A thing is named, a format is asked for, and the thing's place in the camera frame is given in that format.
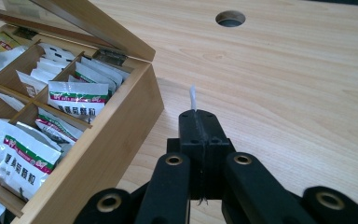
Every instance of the metal ring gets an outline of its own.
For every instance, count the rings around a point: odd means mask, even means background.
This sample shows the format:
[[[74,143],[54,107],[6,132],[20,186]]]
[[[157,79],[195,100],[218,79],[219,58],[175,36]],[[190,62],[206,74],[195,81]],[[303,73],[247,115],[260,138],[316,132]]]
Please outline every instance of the metal ring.
[[[107,203],[106,200],[113,199],[112,203]],[[97,208],[100,212],[109,213],[119,208],[121,205],[121,198],[118,194],[110,193],[104,195],[97,203]]]
[[[248,164],[252,163],[252,159],[250,159],[247,156],[243,156],[243,155],[234,157],[234,161],[241,165],[248,165]]]
[[[183,162],[183,160],[178,156],[170,156],[165,160],[165,162],[167,162],[167,164],[169,165],[179,165],[180,163]]]
[[[331,200],[333,200],[333,202],[327,201],[326,198],[330,198]],[[319,203],[330,209],[341,210],[345,207],[345,203],[342,202],[342,200],[338,198],[337,195],[330,192],[326,192],[326,191],[318,192],[316,193],[316,199],[318,200]]]

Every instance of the wooden table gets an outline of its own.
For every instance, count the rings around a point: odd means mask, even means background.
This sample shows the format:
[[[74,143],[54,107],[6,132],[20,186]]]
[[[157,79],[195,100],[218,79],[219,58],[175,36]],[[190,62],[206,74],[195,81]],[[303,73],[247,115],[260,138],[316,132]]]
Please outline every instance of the wooden table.
[[[165,110],[118,187],[147,182],[180,113],[215,113],[238,151],[293,193],[337,189],[358,202],[358,7],[300,0],[92,1],[151,45]],[[235,28],[215,17],[238,10]],[[220,202],[191,223],[225,223]]]

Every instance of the wooden box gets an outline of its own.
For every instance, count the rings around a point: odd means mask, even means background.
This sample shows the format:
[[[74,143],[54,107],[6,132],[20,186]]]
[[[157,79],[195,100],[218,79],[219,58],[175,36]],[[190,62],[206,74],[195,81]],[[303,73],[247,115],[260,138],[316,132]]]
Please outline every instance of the wooden box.
[[[0,1],[0,20],[6,23],[0,32],[29,46],[0,72],[0,92],[20,100],[25,107],[16,111],[0,100],[0,119],[35,127],[34,118],[41,107],[84,133],[29,202],[0,186],[0,203],[16,216],[12,223],[73,223],[94,193],[118,183],[163,109],[151,64],[155,51],[87,0],[34,2],[40,7],[23,0]],[[32,98],[21,85],[16,70],[26,73],[35,67],[43,51],[36,45],[38,41],[130,73],[92,123],[49,106],[48,87]],[[73,70],[71,63],[54,80],[66,80]]]

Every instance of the wooden box lid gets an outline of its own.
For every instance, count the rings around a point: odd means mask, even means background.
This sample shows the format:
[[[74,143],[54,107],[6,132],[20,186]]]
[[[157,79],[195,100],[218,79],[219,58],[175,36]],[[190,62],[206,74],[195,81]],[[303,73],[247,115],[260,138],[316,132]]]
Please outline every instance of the wooden box lid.
[[[151,62],[155,51],[88,0],[0,0],[0,20]]]

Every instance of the desk grommet hole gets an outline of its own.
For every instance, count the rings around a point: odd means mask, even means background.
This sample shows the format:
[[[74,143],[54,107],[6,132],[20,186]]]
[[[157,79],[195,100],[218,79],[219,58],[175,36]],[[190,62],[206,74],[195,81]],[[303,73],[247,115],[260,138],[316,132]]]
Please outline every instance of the desk grommet hole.
[[[236,10],[220,12],[216,16],[217,24],[225,27],[237,27],[246,21],[245,15]]]

